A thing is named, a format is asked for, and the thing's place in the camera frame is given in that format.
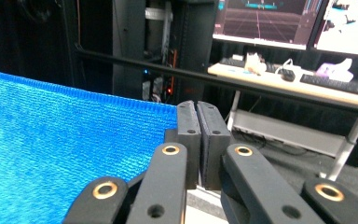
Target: desk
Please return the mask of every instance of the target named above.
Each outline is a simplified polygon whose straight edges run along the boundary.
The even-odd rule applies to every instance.
[[[208,69],[208,73],[219,77],[237,79],[244,86],[259,88],[268,94],[296,97],[314,103],[323,102],[331,107],[341,107],[358,110],[358,95],[344,91],[331,90],[319,86],[302,83],[302,73],[296,72],[296,79],[287,82],[280,75],[263,73],[261,76],[250,74],[243,68],[217,63]],[[342,167],[347,161],[358,138],[358,118],[350,133],[340,136],[323,133],[310,128],[239,110],[240,92],[236,91],[231,107],[227,127],[233,127],[250,133],[262,134],[266,137],[283,141],[286,144],[304,147],[335,158],[333,168],[327,178],[336,180]]]

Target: monitor screen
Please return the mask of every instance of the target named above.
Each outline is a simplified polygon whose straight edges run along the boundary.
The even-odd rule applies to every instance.
[[[331,1],[314,47],[358,55],[358,0]]]
[[[213,38],[306,49],[323,0],[220,0]]]

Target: blue mesh fabric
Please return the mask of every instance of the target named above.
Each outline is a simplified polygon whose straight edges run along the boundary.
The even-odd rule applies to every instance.
[[[0,223],[60,223],[93,179],[147,168],[176,109],[0,73]]]

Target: keyboard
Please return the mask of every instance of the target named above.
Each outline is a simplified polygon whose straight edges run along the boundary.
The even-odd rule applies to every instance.
[[[232,58],[224,58],[222,59],[219,63],[224,64],[224,65],[229,65],[229,66],[234,66],[234,67],[241,67],[244,68],[245,67],[245,61],[241,61],[241,60],[235,60]],[[267,66],[267,71],[266,72],[270,72],[270,73],[274,73],[276,70],[276,67],[273,63],[266,63]]]
[[[346,91],[358,94],[358,82],[343,82],[328,77],[316,77],[310,75],[302,75],[300,82],[308,83],[315,86],[326,87],[338,91]]]

